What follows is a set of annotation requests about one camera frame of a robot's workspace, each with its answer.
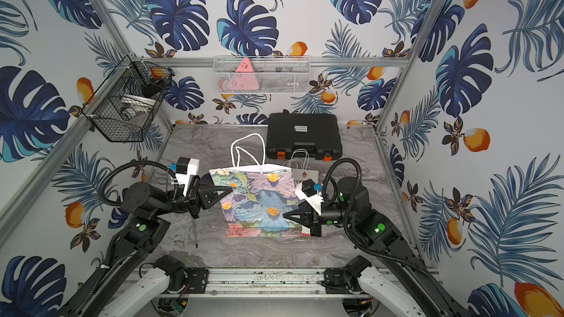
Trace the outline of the floral paper bag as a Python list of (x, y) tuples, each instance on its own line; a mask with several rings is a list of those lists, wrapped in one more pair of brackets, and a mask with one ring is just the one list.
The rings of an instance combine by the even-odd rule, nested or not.
[(215, 186), (231, 189), (220, 201), (226, 236), (300, 236), (302, 226), (284, 217), (299, 205), (292, 169), (266, 162), (266, 143), (258, 133), (236, 139), (229, 152), (231, 166), (209, 171)]

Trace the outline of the white happy paper bag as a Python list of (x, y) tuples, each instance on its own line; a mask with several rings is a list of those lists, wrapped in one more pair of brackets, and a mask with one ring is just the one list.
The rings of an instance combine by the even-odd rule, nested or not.
[(295, 183), (302, 183), (307, 180), (318, 182), (319, 172), (309, 167), (310, 155), (305, 148), (299, 148), (294, 151), (290, 159), (286, 160), (283, 165), (292, 170), (292, 176)]

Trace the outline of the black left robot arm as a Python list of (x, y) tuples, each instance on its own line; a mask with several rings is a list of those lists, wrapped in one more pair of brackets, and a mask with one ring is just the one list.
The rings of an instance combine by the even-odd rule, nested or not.
[[(105, 189), (119, 173), (146, 165), (165, 171), (173, 188), (163, 191), (145, 182), (130, 186), (121, 202), (110, 200)], [(131, 161), (103, 179), (99, 199), (129, 214), (125, 227), (115, 234), (104, 260), (86, 283), (58, 311), (57, 316), (135, 316), (151, 300), (169, 291), (183, 296), (196, 286), (185, 265), (170, 256), (157, 259), (137, 283), (119, 294), (132, 272), (160, 245), (170, 223), (165, 214), (190, 214), (212, 208), (230, 195), (233, 186), (217, 186), (210, 175), (198, 176), (199, 161), (181, 157), (169, 167), (156, 161)]]

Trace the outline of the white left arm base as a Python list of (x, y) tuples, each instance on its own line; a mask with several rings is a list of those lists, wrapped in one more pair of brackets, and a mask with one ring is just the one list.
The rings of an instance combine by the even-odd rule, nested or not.
[(182, 293), (185, 288), (185, 265), (172, 256), (163, 256), (137, 283), (114, 299), (99, 316), (134, 316), (151, 300), (166, 291)]

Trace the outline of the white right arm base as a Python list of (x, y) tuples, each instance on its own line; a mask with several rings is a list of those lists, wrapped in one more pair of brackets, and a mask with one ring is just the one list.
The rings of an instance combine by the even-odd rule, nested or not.
[(350, 292), (366, 293), (383, 303), (396, 316), (425, 316), (415, 300), (363, 256), (357, 256), (344, 267), (343, 277)]

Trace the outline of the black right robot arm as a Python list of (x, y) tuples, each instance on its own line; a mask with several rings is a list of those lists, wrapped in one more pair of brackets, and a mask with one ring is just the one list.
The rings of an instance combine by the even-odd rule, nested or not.
[(322, 285), (328, 291), (368, 294), (396, 316), (469, 316), (414, 254), (397, 226), (372, 207), (361, 180), (356, 160), (339, 159), (323, 182), (298, 184), (295, 194), (302, 202), (284, 214), (309, 229), (311, 236), (321, 236), (324, 225), (336, 225), (362, 252), (345, 265), (340, 283)]

